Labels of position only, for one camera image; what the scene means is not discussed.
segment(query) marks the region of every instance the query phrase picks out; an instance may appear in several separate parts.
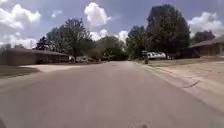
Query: blue sky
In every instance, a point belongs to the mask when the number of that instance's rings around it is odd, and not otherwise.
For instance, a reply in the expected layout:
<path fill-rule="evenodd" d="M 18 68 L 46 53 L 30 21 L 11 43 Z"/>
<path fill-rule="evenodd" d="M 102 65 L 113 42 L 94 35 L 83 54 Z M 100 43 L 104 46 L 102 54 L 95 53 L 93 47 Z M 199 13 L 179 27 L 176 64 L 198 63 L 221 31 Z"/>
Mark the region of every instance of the blue sky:
<path fill-rule="evenodd" d="M 146 25 L 152 6 L 171 4 L 182 12 L 192 35 L 224 34 L 224 0 L 0 0 L 0 44 L 27 48 L 68 18 L 82 18 L 93 39 L 125 40 L 133 25 Z"/>

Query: parked car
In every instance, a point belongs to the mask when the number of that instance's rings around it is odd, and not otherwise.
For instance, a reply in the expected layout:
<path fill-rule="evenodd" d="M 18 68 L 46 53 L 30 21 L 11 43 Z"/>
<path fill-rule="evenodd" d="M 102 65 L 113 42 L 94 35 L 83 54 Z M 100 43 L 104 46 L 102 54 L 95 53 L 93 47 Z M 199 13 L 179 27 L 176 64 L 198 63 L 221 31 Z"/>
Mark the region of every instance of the parked car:
<path fill-rule="evenodd" d="M 150 60 L 166 59 L 166 54 L 163 52 L 148 52 L 147 54 Z"/>

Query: green lawn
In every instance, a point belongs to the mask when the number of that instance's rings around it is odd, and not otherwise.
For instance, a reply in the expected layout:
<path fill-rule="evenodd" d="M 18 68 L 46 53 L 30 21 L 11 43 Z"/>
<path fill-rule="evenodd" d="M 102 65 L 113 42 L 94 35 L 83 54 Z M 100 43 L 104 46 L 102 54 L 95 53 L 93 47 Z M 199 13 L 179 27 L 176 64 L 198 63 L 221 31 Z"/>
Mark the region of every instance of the green lawn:
<path fill-rule="evenodd" d="M 187 65 L 187 64 L 195 64 L 195 63 L 206 63 L 206 62 L 215 62 L 215 61 L 224 61 L 223 59 L 179 59 L 179 60 L 151 60 L 149 61 L 150 66 L 154 67 L 167 67 L 167 66 L 176 66 L 176 65 Z"/>
<path fill-rule="evenodd" d="M 35 72 L 39 72 L 39 70 L 35 68 L 0 65 L 0 78 L 27 75 Z"/>

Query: road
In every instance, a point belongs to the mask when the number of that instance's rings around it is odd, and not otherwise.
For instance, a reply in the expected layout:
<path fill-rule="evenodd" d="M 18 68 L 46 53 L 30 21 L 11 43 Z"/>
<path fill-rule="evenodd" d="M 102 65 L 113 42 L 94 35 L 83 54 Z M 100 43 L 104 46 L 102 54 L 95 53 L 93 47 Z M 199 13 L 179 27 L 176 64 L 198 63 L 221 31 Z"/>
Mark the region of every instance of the road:
<path fill-rule="evenodd" d="M 0 117 L 7 128 L 224 127 L 223 113 L 131 62 L 11 83 L 0 88 Z"/>

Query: house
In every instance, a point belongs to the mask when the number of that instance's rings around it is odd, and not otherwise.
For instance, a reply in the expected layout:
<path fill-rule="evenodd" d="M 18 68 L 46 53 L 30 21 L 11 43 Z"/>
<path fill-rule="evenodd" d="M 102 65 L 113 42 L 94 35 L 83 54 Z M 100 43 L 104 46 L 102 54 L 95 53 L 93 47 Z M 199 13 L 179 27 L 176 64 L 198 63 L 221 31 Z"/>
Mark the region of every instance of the house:
<path fill-rule="evenodd" d="M 32 65 L 69 62 L 66 54 L 11 48 L 0 53 L 0 65 Z"/>
<path fill-rule="evenodd" d="M 200 56 L 224 56 L 224 35 L 189 46 Z"/>

